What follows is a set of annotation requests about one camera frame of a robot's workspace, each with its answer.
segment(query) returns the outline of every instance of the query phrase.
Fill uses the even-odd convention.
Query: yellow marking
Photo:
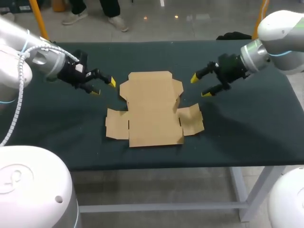
[[[211,93],[206,93],[206,94],[201,93],[201,96],[212,96],[212,94]]]
[[[116,87],[116,82],[115,82],[113,77],[111,77],[111,82],[109,83],[109,85],[114,87],[114,88]]]
[[[95,92],[95,91],[92,91],[92,92],[90,92],[90,94],[93,94],[93,95],[100,95],[100,90],[99,90],[99,92],[97,93],[97,92]]]
[[[190,81],[191,81],[191,83],[196,83],[199,81],[199,79],[196,77],[196,73],[194,73],[194,75],[192,76],[192,79]]]

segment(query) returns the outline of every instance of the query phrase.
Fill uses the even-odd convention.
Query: cardboard box
[[[130,147],[182,144],[204,130],[198,104],[179,108],[182,82],[169,71],[133,72],[120,85],[128,111],[108,109],[106,136],[129,139]]]

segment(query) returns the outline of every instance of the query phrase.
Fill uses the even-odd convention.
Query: dark green tablecloth
[[[24,93],[21,115],[9,144],[34,145],[57,154],[70,170],[264,166],[304,163],[304,113],[287,80],[273,67],[216,97],[202,98],[214,75],[196,84],[190,78],[222,53],[239,53],[247,41],[60,44],[89,54],[90,69],[112,74],[117,85],[134,71],[169,70],[181,80],[180,107],[199,103],[205,131],[183,145],[129,148],[128,141],[105,138],[107,108],[123,110],[117,90],[96,82],[102,96],[63,82],[48,84],[35,74]],[[12,112],[1,117],[7,130]]]

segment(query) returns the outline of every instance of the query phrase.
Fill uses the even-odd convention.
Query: metal table frame
[[[241,167],[230,167],[236,202],[214,203],[155,203],[155,204],[121,204],[80,206],[80,213],[152,211],[152,210],[208,210],[208,209],[239,209],[241,222],[249,222],[256,214],[259,206],[279,179],[286,166],[266,166],[257,182],[248,194]]]

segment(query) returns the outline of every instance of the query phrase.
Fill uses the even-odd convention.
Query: person
[[[72,25],[75,22],[88,16],[86,5],[83,0],[69,0],[72,10],[69,15],[62,21],[63,25]],[[124,19],[120,16],[120,6],[118,0],[99,0],[103,8],[104,14],[108,20],[117,29],[122,32],[128,31]]]

